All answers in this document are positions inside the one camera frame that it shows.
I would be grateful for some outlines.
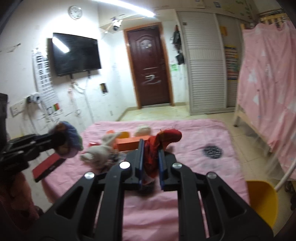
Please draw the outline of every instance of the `wall switch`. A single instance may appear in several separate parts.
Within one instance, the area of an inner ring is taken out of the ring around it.
[[[10,107],[10,111],[13,117],[15,117],[19,111],[18,111],[18,104],[14,104],[13,106]]]
[[[15,117],[17,114],[23,112],[25,108],[26,108],[26,98],[12,105],[10,107],[10,111],[12,116]]]

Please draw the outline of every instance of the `small picture frame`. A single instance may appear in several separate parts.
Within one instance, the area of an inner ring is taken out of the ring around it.
[[[102,83],[102,84],[100,84],[100,87],[101,87],[101,91],[102,91],[102,94],[103,94],[103,95],[109,93],[109,91],[108,91],[108,89],[107,89],[107,86],[106,86],[106,83]]]

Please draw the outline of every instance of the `red cloth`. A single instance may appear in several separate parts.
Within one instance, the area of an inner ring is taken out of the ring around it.
[[[11,223],[16,230],[28,230],[39,218],[30,186],[21,172],[15,176],[12,184],[0,183],[0,206],[3,207],[0,210],[9,216],[6,223]]]
[[[178,142],[182,138],[182,133],[175,129],[164,130],[156,136],[151,136],[144,146],[144,170],[151,178],[158,174],[158,150],[164,150],[172,142]]]

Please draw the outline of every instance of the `tiled floor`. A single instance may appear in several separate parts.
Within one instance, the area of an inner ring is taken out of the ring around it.
[[[263,149],[257,147],[255,138],[245,135],[245,131],[242,126],[233,127],[233,114],[233,112],[229,112],[190,116],[185,106],[166,106],[128,111],[122,117],[121,121],[193,120],[206,118],[223,121],[233,138],[233,144],[241,162],[245,179],[266,180],[275,186],[277,181],[270,179],[265,173],[265,164],[268,158],[264,156]],[[278,197],[279,215],[276,224],[274,225],[275,234],[283,227],[292,214],[292,211],[290,210],[290,194],[286,193],[282,188],[278,192]]]

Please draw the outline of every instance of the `door frame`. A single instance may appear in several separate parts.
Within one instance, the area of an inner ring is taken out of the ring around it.
[[[163,48],[163,55],[164,55],[164,59],[165,59],[165,68],[166,68],[167,78],[168,78],[168,91],[169,91],[170,104],[171,104],[171,106],[175,106],[173,90],[172,90],[172,77],[171,77],[171,74],[170,74],[170,66],[169,66],[169,63],[168,63],[168,51],[167,51],[167,47],[166,47],[166,44],[165,44],[163,26],[162,26],[161,22],[157,22],[157,23],[149,23],[149,24],[139,25],[139,26],[136,26],[136,27],[127,28],[127,29],[123,30],[124,39],[125,39],[125,43],[126,43],[126,50],[127,50],[127,53],[128,53],[128,61],[129,61],[131,75],[132,75],[132,79],[133,79],[133,86],[134,86],[136,99],[137,99],[137,107],[138,107],[138,109],[141,109],[142,106],[141,106],[141,103],[140,103],[139,90],[138,90],[138,86],[137,86],[137,82],[136,82],[136,74],[135,74],[135,70],[134,70],[134,66],[133,66],[133,60],[132,60],[132,57],[131,57],[131,48],[130,48],[129,41],[128,41],[128,32],[131,31],[131,30],[140,30],[142,28],[153,27],[153,26],[157,26],[158,29],[159,29],[160,41],[161,41],[161,46]]]

